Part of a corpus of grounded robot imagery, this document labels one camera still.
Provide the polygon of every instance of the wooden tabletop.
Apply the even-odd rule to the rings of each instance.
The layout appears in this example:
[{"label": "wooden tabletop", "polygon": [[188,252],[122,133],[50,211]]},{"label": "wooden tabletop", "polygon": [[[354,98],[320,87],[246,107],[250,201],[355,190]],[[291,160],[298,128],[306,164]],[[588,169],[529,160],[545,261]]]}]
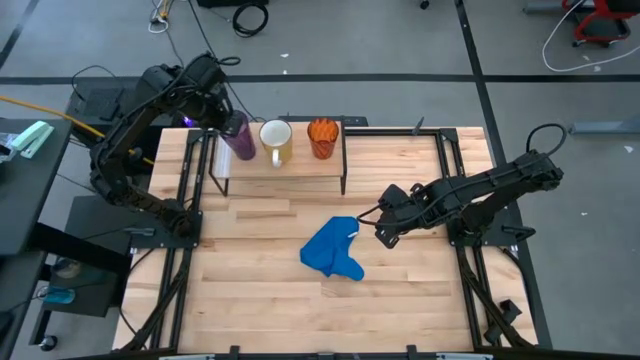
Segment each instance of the wooden tabletop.
[{"label": "wooden tabletop", "polygon": [[[458,134],[467,174],[491,168],[483,129],[458,128]],[[164,130],[151,193],[176,196],[185,141],[184,130]],[[226,353],[231,345],[247,353],[404,352],[408,344],[419,351],[472,349],[455,251],[444,226],[412,231],[388,250],[373,227],[362,225],[349,250],[364,268],[360,282],[326,278],[300,262],[300,248],[332,216],[356,216],[375,205],[391,183],[409,189],[440,178],[430,137],[346,141],[344,196],[333,178],[318,177],[234,180],[224,198],[207,178],[180,352]],[[535,343],[520,272],[496,248],[483,252],[494,300],[516,303],[523,314],[514,326]],[[164,250],[154,251],[129,278],[123,311],[134,328],[156,304],[164,256]],[[486,329],[484,311],[476,305]],[[164,329],[166,344],[168,320]],[[121,321],[114,348],[131,337]]]},{"label": "wooden tabletop", "polygon": [[251,136],[256,147],[256,156],[251,160],[240,160],[233,154],[231,148],[224,142],[218,141],[214,161],[214,174],[217,178],[229,179],[259,179],[285,177],[319,177],[342,176],[342,134],[333,148],[330,158],[320,160],[313,156],[309,136],[308,122],[289,123],[292,134],[293,157],[290,161],[275,168],[271,164],[271,156],[260,142],[260,127],[262,123],[250,123]]}]

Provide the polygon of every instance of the blue cloth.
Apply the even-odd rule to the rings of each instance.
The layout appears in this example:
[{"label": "blue cloth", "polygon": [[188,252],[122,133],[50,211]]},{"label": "blue cloth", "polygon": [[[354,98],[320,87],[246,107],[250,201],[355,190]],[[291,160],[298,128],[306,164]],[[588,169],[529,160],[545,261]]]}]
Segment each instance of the blue cloth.
[{"label": "blue cloth", "polygon": [[358,220],[349,216],[334,216],[300,249],[303,264],[331,274],[342,275],[352,280],[364,278],[364,270],[349,257],[349,246],[358,233]]}]

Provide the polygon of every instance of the orange cup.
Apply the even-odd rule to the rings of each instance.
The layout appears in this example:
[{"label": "orange cup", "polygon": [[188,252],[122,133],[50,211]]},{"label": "orange cup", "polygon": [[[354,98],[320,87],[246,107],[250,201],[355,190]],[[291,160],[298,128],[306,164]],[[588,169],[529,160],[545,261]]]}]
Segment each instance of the orange cup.
[{"label": "orange cup", "polygon": [[330,158],[339,133],[338,124],[333,120],[318,118],[309,123],[307,135],[313,156],[321,160]]}]

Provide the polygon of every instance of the gray floor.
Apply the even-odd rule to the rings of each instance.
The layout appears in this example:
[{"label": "gray floor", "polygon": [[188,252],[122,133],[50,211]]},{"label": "gray floor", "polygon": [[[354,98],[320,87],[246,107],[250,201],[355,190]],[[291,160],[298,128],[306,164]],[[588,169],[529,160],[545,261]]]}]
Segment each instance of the gray floor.
[{"label": "gray floor", "polygon": [[[0,2],[0,45],[9,38],[27,0]],[[264,33],[236,37],[230,24],[197,9],[219,56],[238,55],[229,74],[421,73],[471,74],[456,9],[451,0],[433,0],[420,11],[415,0],[272,0]],[[542,43],[559,15],[527,17],[523,1],[467,1],[466,8],[485,74],[551,74],[542,64]],[[148,66],[177,59],[165,34],[147,32],[148,0],[41,0],[0,77],[60,77],[100,64],[117,75],[139,75]],[[231,16],[232,9],[218,9]],[[188,4],[176,1],[171,34],[185,60],[201,53],[204,42]],[[640,23],[631,22],[640,31]],[[571,27],[562,26],[549,46],[549,60],[570,67],[589,59],[619,55],[637,46],[633,36],[603,50],[573,49]],[[638,74],[638,57],[590,67],[580,74]],[[86,75],[104,76],[99,71]],[[326,82],[234,84],[249,110],[272,118],[290,113],[350,114],[372,125],[412,125],[425,116],[431,126],[485,126],[473,83]],[[619,120],[638,113],[640,84],[488,85],[498,130],[508,159],[524,151],[527,133],[557,121]],[[64,110],[68,85],[0,85],[0,94]],[[0,103],[0,116],[51,118]],[[536,147],[553,146],[551,131]],[[625,146],[634,150],[628,152]],[[553,344],[558,349],[640,354],[640,230],[635,226],[640,196],[637,137],[569,138],[554,155],[566,173],[556,191],[520,201],[524,222],[538,230],[530,243]],[[88,185],[87,150],[70,145],[60,173]],[[88,191],[57,177],[42,221],[63,228],[74,196]],[[15,359],[58,359],[104,353],[113,338],[117,314],[105,319],[54,315],[49,332],[59,348],[41,353],[26,345],[38,304],[33,304]]]}]

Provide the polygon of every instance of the purple bottle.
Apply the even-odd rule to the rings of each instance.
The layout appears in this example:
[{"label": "purple bottle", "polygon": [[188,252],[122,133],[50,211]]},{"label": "purple bottle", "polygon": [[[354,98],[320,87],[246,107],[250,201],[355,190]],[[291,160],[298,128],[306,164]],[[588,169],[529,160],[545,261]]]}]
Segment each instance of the purple bottle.
[{"label": "purple bottle", "polygon": [[240,131],[236,137],[221,135],[224,141],[236,153],[241,160],[251,160],[256,156],[256,146],[253,144],[251,137],[251,128],[249,128],[249,119],[243,112],[234,110],[232,117],[237,117],[242,122]]}]

